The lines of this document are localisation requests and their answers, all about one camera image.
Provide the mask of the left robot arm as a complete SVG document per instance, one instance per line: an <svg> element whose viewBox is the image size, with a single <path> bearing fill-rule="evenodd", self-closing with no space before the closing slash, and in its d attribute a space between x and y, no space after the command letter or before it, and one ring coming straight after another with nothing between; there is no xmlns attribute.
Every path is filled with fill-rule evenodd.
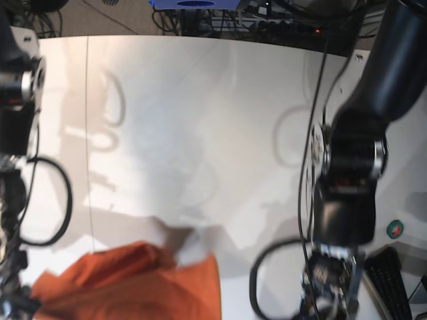
<svg viewBox="0 0 427 320"><path fill-rule="evenodd" d="M376 228L376 188L388 162L388 126L426 86L426 2L389 1L362 76L321 126L312 192L312 248L304 251L300 319L353 319L364 256Z"/></svg>

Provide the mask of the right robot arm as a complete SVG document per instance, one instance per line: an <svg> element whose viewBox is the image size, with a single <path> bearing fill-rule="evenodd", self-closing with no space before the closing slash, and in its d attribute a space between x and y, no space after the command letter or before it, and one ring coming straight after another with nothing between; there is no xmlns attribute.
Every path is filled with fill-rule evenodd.
<svg viewBox="0 0 427 320"><path fill-rule="evenodd" d="M1 12L1 318L30 319L39 307L21 286L27 268L20 248L22 219L28 204L26 186L17 166L28 156L37 132L46 72L34 32L15 37Z"/></svg>

